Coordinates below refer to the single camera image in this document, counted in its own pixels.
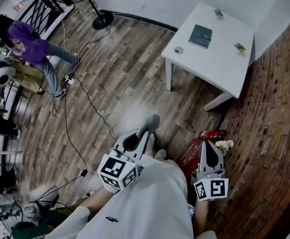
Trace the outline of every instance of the flowers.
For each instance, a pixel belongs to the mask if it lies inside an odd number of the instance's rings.
[[[228,154],[229,149],[234,146],[234,142],[232,140],[217,141],[215,143],[215,146],[218,147],[218,149],[221,151],[222,155],[225,157]]]

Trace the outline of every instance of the plug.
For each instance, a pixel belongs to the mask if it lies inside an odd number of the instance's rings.
[[[81,173],[81,176],[85,177],[87,175],[87,169],[84,169],[83,172]]]

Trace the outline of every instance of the black stand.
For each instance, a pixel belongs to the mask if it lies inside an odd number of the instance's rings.
[[[94,19],[94,21],[93,21],[93,28],[98,30],[98,29],[102,29],[102,28],[109,26],[114,20],[113,14],[111,14],[109,12],[105,12],[102,14],[99,11],[99,9],[95,6],[95,4],[93,3],[92,0],[88,0],[88,1],[90,2],[93,9],[95,10],[95,12],[98,15],[98,17],[96,19]]]

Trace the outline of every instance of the white table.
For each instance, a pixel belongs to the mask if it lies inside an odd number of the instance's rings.
[[[231,97],[240,96],[254,35],[250,27],[225,13],[223,20],[217,19],[214,9],[200,2],[161,54],[166,60],[167,90],[171,91],[175,64],[223,91],[203,108],[206,112]],[[208,49],[188,42],[194,25],[213,31]],[[246,48],[244,55],[234,47],[237,42]],[[182,54],[175,52],[177,46],[184,50]]]

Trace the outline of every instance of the small plant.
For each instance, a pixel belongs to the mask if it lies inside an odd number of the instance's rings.
[[[229,149],[232,148],[234,145],[234,142],[232,140],[228,140],[228,141],[217,141],[215,143],[215,146],[218,147],[218,149],[221,151],[222,155],[225,157],[228,152]]]
[[[239,43],[239,42],[237,42],[237,43],[234,45],[234,47],[236,47],[236,49],[237,49],[240,53],[244,53],[244,52],[246,51],[245,47],[244,47],[241,43]]]
[[[223,19],[223,13],[220,9],[213,10],[218,19]]]

